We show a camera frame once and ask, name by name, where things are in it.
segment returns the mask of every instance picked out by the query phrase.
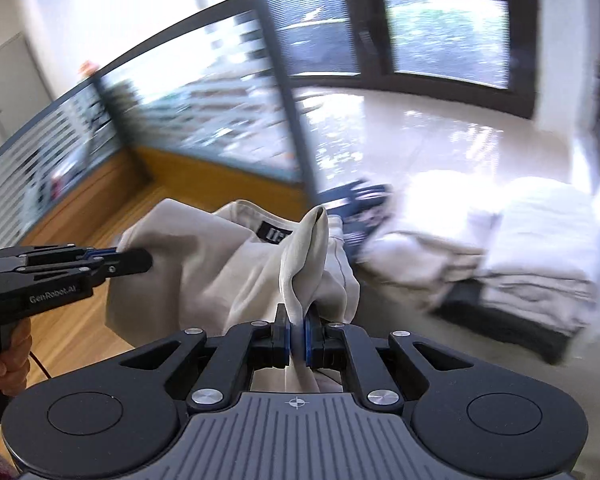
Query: human hand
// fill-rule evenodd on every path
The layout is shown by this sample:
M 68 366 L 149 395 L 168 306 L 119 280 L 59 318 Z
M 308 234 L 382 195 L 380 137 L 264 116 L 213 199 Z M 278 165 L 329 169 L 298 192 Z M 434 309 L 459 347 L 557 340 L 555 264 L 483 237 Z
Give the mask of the human hand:
M 23 319 L 11 333 L 11 347 L 0 354 L 0 390 L 6 396 L 14 397 L 27 387 L 32 342 L 31 322 Z

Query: clothing label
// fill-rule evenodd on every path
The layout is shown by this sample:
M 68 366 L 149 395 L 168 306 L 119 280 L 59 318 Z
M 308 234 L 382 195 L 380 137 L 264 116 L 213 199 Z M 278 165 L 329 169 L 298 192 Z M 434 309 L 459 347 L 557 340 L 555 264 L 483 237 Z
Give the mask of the clothing label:
M 256 231 L 256 235 L 260 240 L 269 242 L 270 244 L 278 245 L 282 240 L 288 237 L 293 231 L 283 229 L 282 227 L 275 227 L 269 222 L 263 221 L 260 227 Z

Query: crosshair symbol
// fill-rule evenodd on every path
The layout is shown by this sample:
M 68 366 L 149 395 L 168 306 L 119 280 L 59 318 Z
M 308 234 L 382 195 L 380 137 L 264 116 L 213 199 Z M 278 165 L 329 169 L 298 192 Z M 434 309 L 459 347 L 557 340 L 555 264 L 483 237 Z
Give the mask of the crosshair symbol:
M 308 404 L 308 402 L 301 399 L 300 397 L 294 397 L 293 399 L 285 402 L 285 404 L 288 404 L 289 406 L 297 410 L 298 408 L 302 408 L 305 404 Z

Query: silver pivot bolt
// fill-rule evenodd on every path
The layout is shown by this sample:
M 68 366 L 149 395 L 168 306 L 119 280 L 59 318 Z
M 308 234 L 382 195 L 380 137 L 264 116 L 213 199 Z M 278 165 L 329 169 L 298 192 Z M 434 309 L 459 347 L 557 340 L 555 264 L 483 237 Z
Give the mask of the silver pivot bolt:
M 213 388 L 202 388 L 191 394 L 191 400 L 196 404 L 216 404 L 222 400 L 222 392 Z
M 398 394 L 391 390 L 373 390 L 366 398 L 369 399 L 369 402 L 378 406 L 388 406 L 400 400 Z

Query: window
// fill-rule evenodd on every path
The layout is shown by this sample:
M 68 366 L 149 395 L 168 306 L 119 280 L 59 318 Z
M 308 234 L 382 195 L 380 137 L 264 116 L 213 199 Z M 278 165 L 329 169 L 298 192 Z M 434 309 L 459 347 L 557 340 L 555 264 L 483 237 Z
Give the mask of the window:
M 501 0 L 384 0 L 395 72 L 507 88 L 509 9 Z
M 268 0 L 293 75 L 359 72 L 345 0 Z

